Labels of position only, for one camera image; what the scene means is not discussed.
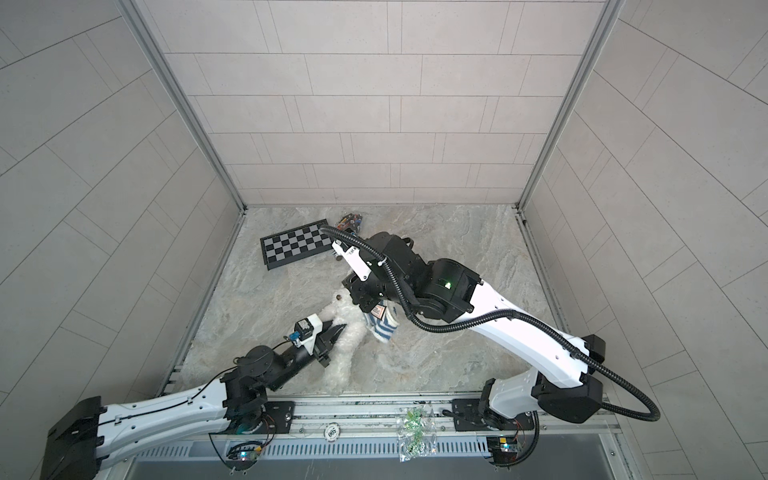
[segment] black and white checkered board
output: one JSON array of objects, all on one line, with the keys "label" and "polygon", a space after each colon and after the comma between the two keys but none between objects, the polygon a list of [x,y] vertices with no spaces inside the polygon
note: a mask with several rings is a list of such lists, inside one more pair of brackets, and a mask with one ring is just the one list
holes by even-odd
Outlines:
[{"label": "black and white checkered board", "polygon": [[318,220],[298,228],[275,233],[261,239],[261,253],[264,265],[272,270],[287,263],[311,257],[331,250],[331,239],[320,233],[318,226],[327,225],[328,220]]}]

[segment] white fur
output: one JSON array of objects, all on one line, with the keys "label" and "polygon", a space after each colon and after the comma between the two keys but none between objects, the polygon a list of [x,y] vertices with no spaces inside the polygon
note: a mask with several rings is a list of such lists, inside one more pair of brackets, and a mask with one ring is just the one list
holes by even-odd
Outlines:
[{"label": "white fur", "polygon": [[352,303],[352,297],[346,289],[333,293],[330,305],[318,313],[323,322],[333,319],[333,325],[346,324],[346,328],[330,352],[331,363],[323,373],[323,385],[332,395],[339,395],[349,385],[352,370],[352,357],[368,330],[360,307]]}]

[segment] blue and white striped fabric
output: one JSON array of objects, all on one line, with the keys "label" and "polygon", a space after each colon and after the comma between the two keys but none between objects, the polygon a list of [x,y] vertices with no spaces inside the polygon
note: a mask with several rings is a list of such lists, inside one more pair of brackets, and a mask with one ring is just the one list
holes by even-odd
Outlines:
[{"label": "blue and white striped fabric", "polygon": [[380,342],[387,343],[392,338],[395,329],[397,329],[398,323],[395,320],[395,315],[397,314],[395,304],[389,303],[387,305],[384,302],[384,300],[379,302],[379,305],[384,309],[384,315],[381,319],[373,315],[373,313],[364,313],[363,316],[366,318],[368,330],[373,333],[373,336]]}]

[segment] plastic bag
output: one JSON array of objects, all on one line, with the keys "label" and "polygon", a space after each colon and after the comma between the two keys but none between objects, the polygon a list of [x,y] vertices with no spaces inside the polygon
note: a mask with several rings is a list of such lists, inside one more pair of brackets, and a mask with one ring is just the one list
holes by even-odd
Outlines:
[{"label": "plastic bag", "polygon": [[437,452],[437,427],[431,405],[404,409],[397,418],[397,447],[401,462]]}]

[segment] tag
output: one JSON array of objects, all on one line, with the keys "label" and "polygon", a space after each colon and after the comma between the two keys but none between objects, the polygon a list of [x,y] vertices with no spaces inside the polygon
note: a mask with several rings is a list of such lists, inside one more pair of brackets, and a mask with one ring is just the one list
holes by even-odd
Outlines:
[{"label": "tag", "polygon": [[384,312],[386,311],[386,307],[383,305],[376,305],[373,307],[373,310],[371,310],[371,315],[376,317],[377,319],[381,320],[384,317]]}]

